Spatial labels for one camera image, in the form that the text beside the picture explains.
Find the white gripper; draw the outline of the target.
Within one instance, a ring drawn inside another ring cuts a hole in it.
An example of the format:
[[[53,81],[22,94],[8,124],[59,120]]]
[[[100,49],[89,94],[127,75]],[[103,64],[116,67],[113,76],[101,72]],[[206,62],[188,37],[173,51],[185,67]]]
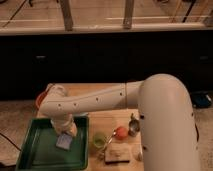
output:
[[[72,137],[77,135],[77,126],[72,115],[62,115],[51,119],[51,124],[58,135],[66,133]]]

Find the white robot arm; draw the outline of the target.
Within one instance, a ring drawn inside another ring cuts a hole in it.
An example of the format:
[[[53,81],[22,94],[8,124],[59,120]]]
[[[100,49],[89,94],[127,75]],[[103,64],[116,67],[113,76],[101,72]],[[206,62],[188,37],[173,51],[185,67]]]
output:
[[[70,130],[73,114],[124,108],[139,113],[144,171],[201,171],[193,105],[187,88],[173,75],[155,74],[78,96],[55,84],[39,111],[61,133]]]

